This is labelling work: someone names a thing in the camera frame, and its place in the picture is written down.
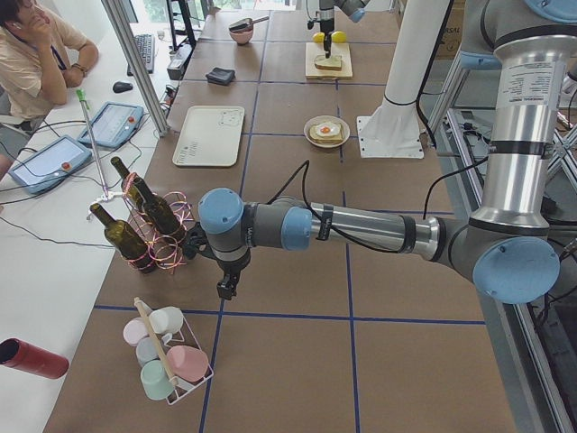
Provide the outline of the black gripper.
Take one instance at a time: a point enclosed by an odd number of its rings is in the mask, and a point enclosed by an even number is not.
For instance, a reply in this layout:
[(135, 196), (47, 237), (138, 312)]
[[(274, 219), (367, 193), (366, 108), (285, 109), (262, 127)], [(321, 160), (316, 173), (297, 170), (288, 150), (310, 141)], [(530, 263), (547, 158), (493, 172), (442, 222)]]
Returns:
[(332, 54), (332, 35), (334, 31), (334, 9), (319, 9), (317, 11), (317, 18), (320, 24), (320, 31), (324, 35), (323, 47), (325, 57), (329, 59)]
[(196, 222), (186, 233), (182, 245), (183, 254), (188, 259), (200, 255), (216, 261), (224, 273), (224, 277), (216, 284), (220, 299), (232, 299), (236, 296), (236, 282), (240, 281), (241, 272), (251, 261), (251, 252), (248, 247), (241, 246), (234, 251), (224, 252), (217, 250), (210, 243), (205, 231), (199, 222)]

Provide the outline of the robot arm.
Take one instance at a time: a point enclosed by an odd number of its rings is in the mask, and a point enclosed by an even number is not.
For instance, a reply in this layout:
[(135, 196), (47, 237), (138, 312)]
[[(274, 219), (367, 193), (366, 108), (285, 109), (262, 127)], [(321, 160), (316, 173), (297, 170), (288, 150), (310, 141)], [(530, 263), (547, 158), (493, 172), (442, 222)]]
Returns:
[(500, 65), (481, 204), (466, 220), (415, 220), (282, 193), (266, 203), (243, 202), (221, 188), (200, 199), (183, 254), (217, 262), (222, 299), (235, 295), (253, 247), (302, 251), (314, 240), (336, 239), (380, 253), (418, 254), (503, 303), (539, 298), (561, 269), (541, 206), (563, 80), (575, 52), (573, 1), (466, 3), (462, 57)]
[(324, 35), (323, 48), (327, 59), (332, 55), (332, 38), (335, 29), (334, 9), (339, 8), (352, 22), (358, 23), (365, 15), (366, 4), (368, 2), (362, 0), (319, 0), (314, 16), (310, 15), (308, 5), (306, 5), (307, 28), (311, 30), (315, 23), (319, 24), (320, 31)]

